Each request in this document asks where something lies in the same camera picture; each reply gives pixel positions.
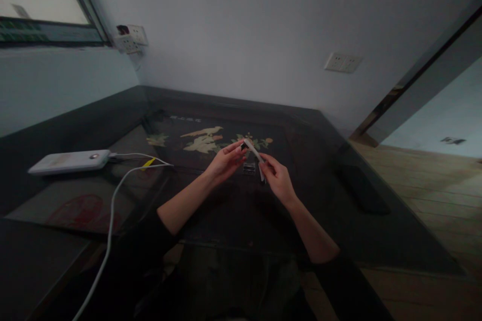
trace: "window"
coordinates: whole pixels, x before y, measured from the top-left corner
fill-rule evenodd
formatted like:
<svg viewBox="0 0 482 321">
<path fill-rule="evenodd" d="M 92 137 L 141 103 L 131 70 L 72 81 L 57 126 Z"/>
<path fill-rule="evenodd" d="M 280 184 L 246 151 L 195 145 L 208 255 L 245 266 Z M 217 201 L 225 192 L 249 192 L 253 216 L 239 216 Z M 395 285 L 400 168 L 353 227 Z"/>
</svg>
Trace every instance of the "window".
<svg viewBox="0 0 482 321">
<path fill-rule="evenodd" d="M 110 45 L 90 0 L 0 0 L 0 47 Z"/>
</svg>

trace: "yellow cable connector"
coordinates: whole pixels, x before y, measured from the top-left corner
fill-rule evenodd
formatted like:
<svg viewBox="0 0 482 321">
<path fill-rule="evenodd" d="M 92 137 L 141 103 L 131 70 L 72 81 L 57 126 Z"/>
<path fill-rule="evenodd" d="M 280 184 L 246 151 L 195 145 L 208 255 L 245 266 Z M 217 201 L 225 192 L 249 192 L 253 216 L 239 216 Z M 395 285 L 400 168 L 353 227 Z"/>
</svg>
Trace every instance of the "yellow cable connector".
<svg viewBox="0 0 482 321">
<path fill-rule="evenodd" d="M 155 160 L 156 160 L 155 158 L 152 158 L 152 159 L 148 160 L 148 161 L 146 162 L 146 164 L 143 165 L 143 167 L 148 167 L 148 166 L 150 166 L 150 165 L 152 164 L 152 162 L 155 161 Z"/>
</svg>

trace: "window frame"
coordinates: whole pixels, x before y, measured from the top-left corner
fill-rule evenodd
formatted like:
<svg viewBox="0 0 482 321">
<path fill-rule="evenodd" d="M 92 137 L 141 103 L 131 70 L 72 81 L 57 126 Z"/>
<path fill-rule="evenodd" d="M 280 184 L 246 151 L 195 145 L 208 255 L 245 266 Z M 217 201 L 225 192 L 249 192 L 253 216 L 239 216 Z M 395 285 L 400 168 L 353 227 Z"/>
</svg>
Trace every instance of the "window frame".
<svg viewBox="0 0 482 321">
<path fill-rule="evenodd" d="M 112 47 L 91 0 L 77 0 L 88 24 L 0 16 L 0 49 L 24 47 Z"/>
</svg>

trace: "wall socket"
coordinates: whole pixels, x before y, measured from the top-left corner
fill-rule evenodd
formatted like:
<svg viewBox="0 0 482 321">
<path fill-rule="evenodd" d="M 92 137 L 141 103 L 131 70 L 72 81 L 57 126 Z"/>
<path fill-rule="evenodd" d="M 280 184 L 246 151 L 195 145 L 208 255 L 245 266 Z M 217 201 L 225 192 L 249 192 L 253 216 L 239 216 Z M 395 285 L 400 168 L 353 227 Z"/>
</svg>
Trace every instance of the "wall socket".
<svg viewBox="0 0 482 321">
<path fill-rule="evenodd" d="M 138 25 L 127 25 L 129 28 L 129 35 L 139 45 L 147 45 L 147 36 L 144 27 Z"/>
<path fill-rule="evenodd" d="M 331 53 L 325 64 L 325 70 L 353 73 L 363 58 L 353 55 Z"/>
<path fill-rule="evenodd" d="M 125 51 L 127 54 L 133 53 L 141 53 L 142 50 L 137 45 L 137 43 L 133 40 L 132 36 L 129 35 L 120 35 L 114 38 L 115 47 L 119 50 Z"/>
</svg>

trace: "person's left hand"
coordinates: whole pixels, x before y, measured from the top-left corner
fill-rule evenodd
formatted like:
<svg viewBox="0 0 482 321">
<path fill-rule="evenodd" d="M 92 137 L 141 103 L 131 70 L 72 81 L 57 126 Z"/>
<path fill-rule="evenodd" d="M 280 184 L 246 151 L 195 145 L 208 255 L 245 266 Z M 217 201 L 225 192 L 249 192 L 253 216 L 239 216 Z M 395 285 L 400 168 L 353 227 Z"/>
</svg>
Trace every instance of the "person's left hand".
<svg viewBox="0 0 482 321">
<path fill-rule="evenodd" d="M 220 185 L 227 180 L 232 176 L 236 169 L 244 163 L 246 160 L 245 154 L 248 150 L 246 148 L 241 150 L 240 145 L 243 142 L 244 139 L 221 149 L 216 154 L 209 167 L 207 167 L 204 175 L 209 177 L 213 186 Z"/>
</svg>

